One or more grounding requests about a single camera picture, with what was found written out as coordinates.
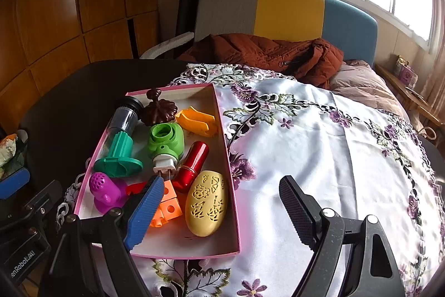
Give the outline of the teal green plastic stand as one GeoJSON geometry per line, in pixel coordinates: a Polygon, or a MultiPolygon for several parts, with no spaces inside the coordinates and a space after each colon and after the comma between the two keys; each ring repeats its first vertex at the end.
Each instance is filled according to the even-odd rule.
{"type": "Polygon", "coordinates": [[[109,178],[123,178],[140,173],[143,163],[131,157],[133,143],[127,132],[119,131],[114,135],[106,157],[96,160],[93,169],[105,173],[109,178]]]}

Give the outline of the orange cube block toy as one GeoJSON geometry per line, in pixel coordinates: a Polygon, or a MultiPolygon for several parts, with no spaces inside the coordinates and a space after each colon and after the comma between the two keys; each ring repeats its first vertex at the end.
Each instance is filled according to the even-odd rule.
{"type": "MultiPolygon", "coordinates": [[[[127,196],[131,194],[139,194],[147,182],[138,182],[130,185],[124,184],[123,181],[118,183],[120,185],[121,191],[127,196]]],[[[150,227],[161,228],[163,225],[167,224],[171,219],[177,218],[182,215],[182,210],[179,205],[177,198],[177,193],[175,192],[174,186],[170,180],[164,181],[164,196],[161,199],[158,209],[155,211],[150,227]]]]}

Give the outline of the rust brown quilted jacket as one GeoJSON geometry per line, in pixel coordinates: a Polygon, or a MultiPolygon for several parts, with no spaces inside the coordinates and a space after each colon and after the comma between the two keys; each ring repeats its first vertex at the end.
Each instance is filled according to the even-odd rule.
{"type": "Polygon", "coordinates": [[[291,75],[303,84],[327,89],[344,52],[323,38],[282,41],[229,33],[208,35],[179,56],[195,63],[227,63],[291,75]]]}

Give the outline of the white floral embroidered tablecloth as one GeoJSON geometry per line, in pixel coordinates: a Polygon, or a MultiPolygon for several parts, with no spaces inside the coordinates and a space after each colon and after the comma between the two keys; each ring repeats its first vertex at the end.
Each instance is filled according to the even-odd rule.
{"type": "Polygon", "coordinates": [[[426,150],[395,114],[276,72],[189,64],[170,85],[216,91],[238,206],[241,251],[212,259],[182,242],[135,252],[153,296],[291,296],[311,258],[278,195],[283,176],[339,215],[382,224],[405,296],[424,296],[444,261],[444,201],[426,150]]]}

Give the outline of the green plug-in device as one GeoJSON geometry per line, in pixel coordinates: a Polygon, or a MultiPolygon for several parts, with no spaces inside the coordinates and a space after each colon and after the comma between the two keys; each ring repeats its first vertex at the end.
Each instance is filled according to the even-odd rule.
{"type": "Polygon", "coordinates": [[[177,172],[184,148],[183,130],[177,123],[156,124],[150,128],[147,151],[155,174],[170,180],[177,172]]]}

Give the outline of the grey cylinder with black cap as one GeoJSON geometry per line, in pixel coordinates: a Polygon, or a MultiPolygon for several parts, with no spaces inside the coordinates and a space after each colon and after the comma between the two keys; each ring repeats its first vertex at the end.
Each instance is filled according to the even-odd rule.
{"type": "Polygon", "coordinates": [[[107,133],[115,135],[122,131],[132,136],[143,109],[143,104],[137,98],[125,96],[109,122],[107,133]]]}

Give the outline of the wooden side shelf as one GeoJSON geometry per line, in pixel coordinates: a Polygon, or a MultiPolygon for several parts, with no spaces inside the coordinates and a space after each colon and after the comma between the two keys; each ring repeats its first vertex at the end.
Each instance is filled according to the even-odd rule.
{"type": "Polygon", "coordinates": [[[415,91],[409,90],[400,79],[385,67],[376,64],[374,70],[394,89],[396,95],[401,97],[401,104],[406,112],[417,112],[419,117],[425,119],[424,126],[430,127],[435,132],[436,137],[434,139],[438,141],[441,130],[444,129],[444,122],[433,112],[431,106],[425,100],[418,97],[415,91]]]}

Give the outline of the yellow perforated oval case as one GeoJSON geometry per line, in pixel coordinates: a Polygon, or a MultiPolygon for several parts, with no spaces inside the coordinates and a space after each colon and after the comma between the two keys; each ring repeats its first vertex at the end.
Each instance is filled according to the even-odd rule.
{"type": "Polygon", "coordinates": [[[186,198],[184,216],[189,230],[197,237],[208,237],[223,223],[228,189],[221,173],[203,170],[196,177],[186,198]]]}

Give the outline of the magenta perforated ball toy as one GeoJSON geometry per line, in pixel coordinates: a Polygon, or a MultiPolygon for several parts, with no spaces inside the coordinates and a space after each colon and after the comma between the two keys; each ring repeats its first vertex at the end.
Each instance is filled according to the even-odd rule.
{"type": "Polygon", "coordinates": [[[115,207],[123,207],[128,196],[127,184],[119,178],[109,178],[105,173],[94,172],[89,179],[93,203],[100,214],[106,214],[115,207]]]}

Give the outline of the pink shallow cardboard box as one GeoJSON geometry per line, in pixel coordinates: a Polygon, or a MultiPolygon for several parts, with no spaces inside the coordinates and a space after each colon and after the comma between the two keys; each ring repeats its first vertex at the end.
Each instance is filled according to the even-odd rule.
{"type": "MultiPolygon", "coordinates": [[[[229,205],[221,226],[208,237],[197,237],[187,227],[184,216],[185,203],[189,191],[186,193],[175,191],[182,215],[171,219],[161,228],[149,226],[143,241],[136,245],[131,250],[131,253],[134,256],[152,259],[211,259],[238,254],[241,250],[238,214],[229,167],[229,156],[222,131],[221,114],[215,88],[212,84],[187,84],[164,87],[160,90],[160,99],[174,102],[178,111],[193,106],[198,111],[215,116],[218,133],[214,137],[203,137],[182,129],[185,148],[183,156],[177,165],[177,170],[194,142],[202,141],[206,143],[209,146],[209,154],[201,171],[212,170],[223,175],[228,189],[229,205]]],[[[146,97],[146,92],[147,90],[132,92],[130,96],[137,98],[143,105],[148,105],[151,100],[146,97]]],[[[127,185],[148,182],[152,176],[160,176],[153,172],[152,160],[147,151],[150,128],[143,122],[138,121],[133,131],[131,138],[134,145],[131,157],[143,163],[143,170],[136,175],[119,178],[124,180],[127,185]]],[[[75,214],[81,219],[96,218],[102,215],[94,206],[94,198],[89,188],[89,179],[95,172],[93,169],[95,161],[106,157],[108,154],[113,137],[114,135],[107,133],[106,128],[88,166],[74,209],[75,214]]]]}

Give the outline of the pink box on shelf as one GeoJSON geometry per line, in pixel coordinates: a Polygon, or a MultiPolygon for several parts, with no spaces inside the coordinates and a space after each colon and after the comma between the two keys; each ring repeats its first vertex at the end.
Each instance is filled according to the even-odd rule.
{"type": "Polygon", "coordinates": [[[394,75],[407,87],[413,89],[418,81],[418,75],[415,73],[410,63],[401,55],[397,56],[394,65],[394,75]]]}

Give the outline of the grey yellow blue headboard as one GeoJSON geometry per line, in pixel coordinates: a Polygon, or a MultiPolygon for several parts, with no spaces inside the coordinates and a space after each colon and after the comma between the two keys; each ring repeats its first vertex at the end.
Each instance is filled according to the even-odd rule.
{"type": "Polygon", "coordinates": [[[342,50],[345,60],[372,65],[378,25],[340,0],[199,0],[195,40],[227,33],[284,41],[323,38],[342,50]]]}

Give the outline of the red metallic capsule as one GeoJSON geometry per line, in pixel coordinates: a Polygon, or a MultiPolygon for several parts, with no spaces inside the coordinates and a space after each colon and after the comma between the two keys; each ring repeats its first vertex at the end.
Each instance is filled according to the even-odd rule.
{"type": "Polygon", "coordinates": [[[172,185],[176,192],[186,193],[201,171],[209,154],[209,146],[202,142],[194,142],[180,165],[172,185]]]}

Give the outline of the orange plastic clip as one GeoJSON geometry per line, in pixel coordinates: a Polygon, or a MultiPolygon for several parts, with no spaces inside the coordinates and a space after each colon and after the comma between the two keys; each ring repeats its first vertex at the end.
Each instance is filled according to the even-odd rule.
{"type": "Polygon", "coordinates": [[[175,120],[182,129],[199,136],[211,138],[218,133],[215,116],[198,111],[193,106],[177,112],[175,120]]]}

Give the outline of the dark brown flower-shaped lid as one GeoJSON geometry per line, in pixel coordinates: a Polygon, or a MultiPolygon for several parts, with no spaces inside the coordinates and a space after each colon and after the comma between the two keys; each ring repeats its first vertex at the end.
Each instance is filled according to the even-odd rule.
{"type": "Polygon", "coordinates": [[[147,126],[172,122],[178,112],[176,104],[167,99],[160,99],[161,90],[152,88],[146,92],[151,102],[143,109],[140,120],[147,126]]]}

